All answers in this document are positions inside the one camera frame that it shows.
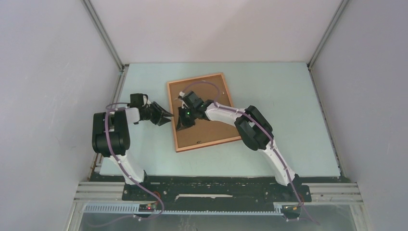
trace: cork board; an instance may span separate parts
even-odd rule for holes
[[[195,125],[191,128],[176,131],[179,117],[178,107],[181,106],[181,101],[177,99],[180,91],[189,84],[202,80],[214,83],[219,87],[221,93],[218,102],[220,104],[231,107],[234,106],[223,73],[168,82],[167,91],[170,112],[174,115],[172,118],[172,127],[176,152],[183,152],[241,139],[235,127],[218,121],[207,121],[203,119],[196,119]],[[217,96],[217,89],[209,84],[193,85],[186,91],[186,93],[190,90],[194,91],[203,101],[212,100]]]

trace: light blue table surface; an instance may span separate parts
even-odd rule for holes
[[[131,64],[120,102],[145,93],[169,110],[166,83],[223,72],[235,107],[256,106],[273,127],[278,148],[303,177],[339,176],[339,169],[305,63]],[[171,123],[129,127],[132,155],[149,175],[273,176],[264,154],[235,141],[175,152]],[[103,175],[121,175],[104,160]]]

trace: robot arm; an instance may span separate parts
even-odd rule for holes
[[[276,146],[272,126],[256,107],[249,106],[246,109],[239,109],[220,105],[212,100],[204,102],[193,91],[186,94],[180,93],[179,98],[182,101],[182,106],[178,108],[176,130],[194,126],[196,119],[220,121],[235,126],[242,141],[248,148],[264,153],[279,184],[288,186],[290,180],[295,179],[297,175],[288,167]],[[132,94],[130,99],[131,103],[127,105],[125,110],[117,110],[109,115],[109,136],[113,151],[123,168],[137,182],[142,182],[145,176],[144,170],[138,165],[134,156],[128,153],[130,147],[128,125],[138,124],[142,120],[150,120],[152,123],[161,126],[171,121],[168,117],[173,115],[156,102],[151,103],[145,94]],[[92,147],[96,153],[101,153],[105,158],[119,166],[108,149],[104,126],[105,115],[106,113],[96,113],[94,115]],[[125,174],[124,177],[126,183],[133,184]]]
[[[220,105],[212,100],[204,102],[193,91],[186,94],[181,92],[179,99],[182,101],[182,106],[178,109],[179,120],[176,130],[193,126],[197,118],[220,121],[235,126],[242,141],[248,148],[264,153],[279,184],[289,185],[288,174],[291,180],[295,179],[295,172],[288,166],[276,146],[276,142],[273,139],[272,126],[256,107],[249,106],[247,109],[239,109]],[[251,121],[250,118],[259,124],[264,131]]]

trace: purple cable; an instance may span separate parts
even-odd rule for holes
[[[110,107],[110,106],[113,106],[113,105],[119,105],[119,104],[129,104],[129,103],[110,103],[110,104],[108,104],[105,108],[107,109],[107,110],[109,110],[110,108],[108,108],[108,107]]]
[[[221,96],[221,92],[219,91],[219,88],[217,87],[217,85],[215,85],[214,83],[211,83],[211,82],[207,82],[207,81],[204,81],[204,80],[192,82],[191,84],[189,84],[188,86],[186,86],[181,92],[184,93],[184,92],[185,92],[187,89],[189,89],[191,86],[196,85],[196,84],[202,84],[202,83],[212,85],[212,86],[214,86],[214,87],[217,89],[217,96],[214,98],[214,102],[216,102],[216,101],[218,100],[218,98]]]
[[[194,85],[194,84],[198,84],[198,83],[208,83],[208,84],[211,84],[211,85],[215,86],[215,87],[217,88],[218,96],[219,96],[219,92],[220,92],[220,91],[219,91],[218,86],[215,85],[215,84],[213,84],[213,83],[205,82],[205,81],[203,81],[203,82],[193,82],[193,83],[191,83],[190,85],[188,85],[188,86],[183,90],[183,92],[184,92],[187,88],[189,88],[190,86],[192,86],[192,85]],[[246,113],[244,113],[244,112],[236,111],[236,110],[234,110],[234,109],[226,108],[226,107],[223,107],[223,106],[219,105],[219,104],[217,103],[218,96],[217,96],[217,98],[214,99],[214,105],[215,105],[217,108],[220,108],[220,109],[223,109],[223,110],[227,110],[227,111],[230,111],[230,112],[239,113],[239,114],[241,114],[241,115],[247,117],[251,122],[253,122],[253,123],[269,138],[269,140],[270,140],[270,142],[271,142],[271,149],[273,150],[273,152],[276,154],[276,156],[278,157],[278,159],[279,159],[280,162],[282,163],[283,168],[285,169],[286,174],[288,175],[289,183],[290,183],[290,185],[291,185],[291,187],[292,187],[292,189],[293,189],[293,192],[294,192],[294,194],[295,194],[295,196],[296,196],[297,201],[299,202],[299,205],[303,208],[303,210],[305,211],[305,213],[306,213],[307,216],[309,217],[309,220],[310,220],[310,221],[312,221],[313,223],[315,223],[315,224],[317,224],[317,225],[320,225],[320,223],[317,222],[315,219],[313,219],[313,217],[309,214],[308,210],[306,209],[306,207],[304,206],[302,200],[300,199],[299,194],[298,194],[298,192],[297,192],[297,190],[296,190],[296,188],[295,188],[295,186],[294,186],[294,184],[293,184],[293,182],[292,182],[292,178],[291,178],[291,175],[290,175],[290,173],[289,173],[288,167],[287,167],[286,164],[285,164],[285,161],[283,160],[283,158],[281,157],[281,155],[279,155],[279,153],[276,151],[276,149],[272,148],[273,138],[269,135],[269,133],[268,133],[256,120],[254,120],[254,119],[253,119],[251,116],[249,116],[248,114],[246,114]]]
[[[107,107],[109,107],[109,106],[111,106],[111,105],[117,105],[117,104],[127,104],[127,103],[112,103],[112,104],[108,105]],[[110,152],[111,155],[114,157],[114,159],[117,161],[117,163],[118,163],[120,169],[121,169],[122,172],[125,174],[125,176],[127,176],[127,177],[128,177],[133,183],[135,183],[139,188],[143,189],[143,190],[144,190],[145,192],[147,192],[148,194],[154,196],[154,197],[157,199],[157,201],[160,202],[160,205],[161,205],[162,208],[161,208],[161,211],[160,211],[158,214],[155,214],[154,216],[150,216],[150,217],[147,217],[147,218],[142,218],[142,217],[139,217],[139,216],[136,216],[136,215],[126,215],[126,216],[119,217],[119,218],[117,218],[117,219],[114,219],[114,220],[112,220],[112,221],[110,221],[110,222],[108,222],[108,223],[102,224],[102,225],[91,225],[91,224],[88,224],[89,226],[94,227],[94,228],[99,228],[99,227],[107,226],[107,225],[110,225],[110,224],[112,224],[112,223],[117,222],[118,220],[121,220],[121,219],[124,219],[124,218],[130,218],[130,217],[135,217],[135,218],[138,218],[139,220],[151,220],[151,219],[155,219],[155,218],[157,218],[159,215],[161,215],[161,214],[164,212],[164,210],[165,210],[165,205],[163,204],[162,199],[160,199],[160,197],[158,197],[156,194],[154,194],[153,192],[149,191],[149,190],[146,189],[145,187],[141,186],[141,185],[139,184],[139,182],[137,182],[135,179],[133,179],[133,178],[130,176],[130,174],[129,174],[128,172],[126,172],[126,170],[123,168],[122,163],[120,162],[119,158],[115,155],[115,153],[114,153],[114,151],[113,151],[113,149],[112,149],[111,139],[110,139],[110,136],[109,136],[109,123],[108,123],[109,114],[110,114],[111,112],[114,112],[114,111],[122,111],[122,110],[125,110],[125,109],[126,109],[125,107],[121,107],[121,108],[115,108],[115,109],[107,109],[107,111],[106,111],[106,115],[105,115],[105,135],[106,135],[106,140],[107,140],[107,143],[108,143],[109,152]]]
[[[133,179],[133,178],[129,175],[129,173],[126,172],[126,170],[123,168],[122,163],[120,162],[119,158],[115,155],[115,153],[114,153],[114,151],[113,151],[113,149],[112,149],[111,139],[110,139],[110,137],[109,137],[109,124],[108,124],[109,113],[114,112],[114,111],[120,111],[120,110],[125,110],[125,108],[122,107],[122,108],[116,108],[116,109],[108,109],[107,112],[106,112],[106,115],[105,115],[105,134],[106,134],[106,140],[107,140],[107,143],[108,143],[108,148],[109,148],[109,151],[110,151],[111,155],[112,155],[112,156],[115,158],[115,160],[118,162],[118,165],[119,165],[120,169],[122,170],[122,172],[125,174],[125,176],[128,177],[128,178],[129,178],[133,183],[135,183],[139,188],[143,189],[143,190],[144,190],[145,192],[147,192],[148,194],[154,196],[154,197],[160,202],[160,205],[162,206],[162,210],[161,210],[158,214],[156,214],[156,215],[153,216],[153,217],[148,217],[148,218],[141,218],[141,217],[139,217],[140,220],[142,220],[142,219],[143,219],[143,220],[151,220],[151,219],[154,219],[154,218],[158,217],[160,214],[163,213],[163,211],[164,211],[164,209],[165,209],[165,205],[163,204],[162,199],[160,199],[160,197],[158,197],[156,194],[154,194],[153,192],[149,191],[149,190],[146,189],[145,187],[141,186],[141,185],[139,184],[139,182],[137,182],[135,179]]]

